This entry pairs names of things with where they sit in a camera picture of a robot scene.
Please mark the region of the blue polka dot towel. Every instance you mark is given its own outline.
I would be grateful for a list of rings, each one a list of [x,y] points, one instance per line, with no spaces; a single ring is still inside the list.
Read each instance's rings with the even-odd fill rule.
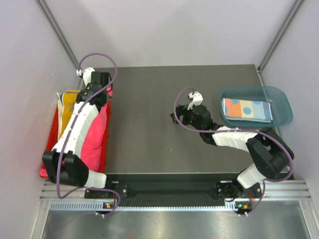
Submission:
[[[270,123],[273,120],[271,106],[266,101],[250,101],[223,98],[222,114],[228,120],[245,120]]]

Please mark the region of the pink towel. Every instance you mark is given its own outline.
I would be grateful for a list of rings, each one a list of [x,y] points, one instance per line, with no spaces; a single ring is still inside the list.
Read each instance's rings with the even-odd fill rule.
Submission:
[[[67,90],[64,93],[57,93],[57,108],[55,111],[51,131],[49,134],[46,149],[50,150],[61,138],[67,124],[69,123],[79,90]],[[101,172],[106,160],[105,146],[108,141],[108,117],[111,114],[111,103],[108,102],[100,110],[89,128],[81,150],[81,159],[90,170]]]

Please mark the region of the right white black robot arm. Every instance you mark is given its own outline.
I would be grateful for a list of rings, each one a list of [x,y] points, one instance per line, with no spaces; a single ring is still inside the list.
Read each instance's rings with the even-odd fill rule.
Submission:
[[[234,198],[246,196],[260,181],[281,182],[292,175],[289,172],[280,177],[287,166],[293,167],[294,154],[270,127],[261,130],[228,128],[215,123],[204,105],[192,108],[178,105],[170,116],[174,124],[198,132],[207,144],[231,147],[250,154],[253,164],[240,172],[229,185]]]

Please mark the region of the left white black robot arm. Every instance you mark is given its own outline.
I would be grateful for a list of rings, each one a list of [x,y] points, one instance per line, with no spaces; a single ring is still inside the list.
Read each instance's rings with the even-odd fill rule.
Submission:
[[[76,96],[70,121],[53,148],[44,152],[42,162],[52,183],[93,187],[106,198],[112,194],[113,185],[107,182],[106,174],[89,169],[81,152],[92,123],[111,98],[108,89],[112,78],[108,72],[88,68],[83,80],[86,87]]]

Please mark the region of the yellow hello towel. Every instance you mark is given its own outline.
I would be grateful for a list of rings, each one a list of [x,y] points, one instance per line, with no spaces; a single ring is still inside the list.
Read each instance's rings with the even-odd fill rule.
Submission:
[[[57,109],[58,109],[58,135],[60,139],[65,131],[71,116],[73,114],[76,98],[80,90],[66,90],[63,93],[57,93]]]

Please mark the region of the translucent blue plastic container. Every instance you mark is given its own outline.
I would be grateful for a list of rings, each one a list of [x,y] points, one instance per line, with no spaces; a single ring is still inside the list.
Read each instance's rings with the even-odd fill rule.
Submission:
[[[226,119],[225,116],[222,114],[221,101],[223,98],[269,102],[273,120],[270,123],[264,123]],[[293,113],[287,97],[281,90],[275,87],[236,86],[225,88],[219,94],[219,109],[222,118],[224,119],[226,124],[231,127],[276,127],[289,124],[293,118]]]

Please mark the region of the red plastic bin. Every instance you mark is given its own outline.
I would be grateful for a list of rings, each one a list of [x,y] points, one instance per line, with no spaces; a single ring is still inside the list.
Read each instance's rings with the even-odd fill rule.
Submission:
[[[88,131],[88,138],[84,141],[84,149],[81,151],[81,159],[90,170],[104,172],[106,165],[106,148],[108,142],[109,117],[111,114],[111,101],[101,108]],[[50,150],[57,143],[58,135],[58,109],[56,110],[46,150]],[[48,178],[44,163],[39,170],[41,178]]]

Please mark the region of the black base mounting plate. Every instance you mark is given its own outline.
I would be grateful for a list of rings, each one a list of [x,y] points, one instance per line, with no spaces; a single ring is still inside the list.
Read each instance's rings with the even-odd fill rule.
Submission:
[[[118,192],[122,199],[136,196],[183,196],[203,195],[214,200],[232,201],[239,198],[256,199],[261,196],[258,183],[244,189],[239,183],[216,180],[164,180],[164,181],[120,181],[107,183],[107,189]]]

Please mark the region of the left aluminium frame post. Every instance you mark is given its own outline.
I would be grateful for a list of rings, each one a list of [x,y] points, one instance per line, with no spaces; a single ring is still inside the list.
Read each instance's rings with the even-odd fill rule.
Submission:
[[[51,12],[48,4],[45,0],[36,0],[36,3],[38,4],[39,8],[41,9],[42,13],[46,17],[49,25],[51,26],[52,30],[54,31],[56,37],[58,38],[62,48],[66,52],[67,56],[71,60],[72,64],[76,68],[76,74],[77,76],[80,76],[81,73],[83,73],[82,70],[79,69],[79,61],[76,59],[75,54],[73,53],[66,37],[64,36],[58,22],[56,21],[53,13]]]

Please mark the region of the aluminium frame post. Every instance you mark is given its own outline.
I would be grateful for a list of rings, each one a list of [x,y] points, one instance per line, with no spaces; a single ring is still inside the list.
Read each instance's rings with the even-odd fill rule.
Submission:
[[[76,59],[75,54],[73,53],[66,37],[64,36],[58,22],[56,21],[53,13],[51,12],[48,4],[45,0],[36,0],[36,3],[38,4],[39,8],[41,9],[42,13],[46,17],[49,25],[51,26],[52,30],[54,31],[56,37],[58,38],[62,48],[66,52],[67,56],[71,60],[72,64],[76,68],[76,74],[77,76],[80,76],[81,73],[83,73],[82,70],[79,69],[79,61]]]
[[[262,71],[266,68],[268,62],[270,61],[271,57],[275,53],[277,47],[279,46],[280,42],[284,38],[287,30],[291,26],[293,20],[297,16],[298,12],[302,8],[302,5],[304,4],[305,0],[296,0],[294,1],[294,4],[292,8],[289,10],[289,13],[287,17],[285,18],[283,24],[281,25],[277,35],[275,36],[274,40],[272,41],[269,49],[267,50],[265,56],[263,57],[260,65],[257,67],[257,72],[262,73]]]

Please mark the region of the aluminium extrusion rail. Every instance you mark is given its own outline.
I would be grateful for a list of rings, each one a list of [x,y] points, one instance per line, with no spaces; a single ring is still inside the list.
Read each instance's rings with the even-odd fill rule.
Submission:
[[[263,201],[303,201],[311,199],[311,194],[304,180],[265,182],[265,186]],[[55,184],[44,182],[39,199],[58,200]]]

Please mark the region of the right aluminium frame post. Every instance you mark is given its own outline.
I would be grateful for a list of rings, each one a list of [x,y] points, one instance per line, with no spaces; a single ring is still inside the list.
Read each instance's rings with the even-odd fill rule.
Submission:
[[[257,67],[257,72],[262,73],[262,71],[266,68],[268,62],[270,61],[271,57],[275,53],[277,47],[279,46],[280,42],[284,38],[287,30],[291,26],[293,20],[297,16],[298,12],[302,8],[302,5],[304,4],[305,0],[296,0],[294,1],[294,4],[292,8],[289,10],[289,13],[287,17],[285,18],[283,24],[281,25],[277,35],[275,36],[274,40],[272,41],[269,49],[267,50],[265,56],[263,57],[260,65]]]

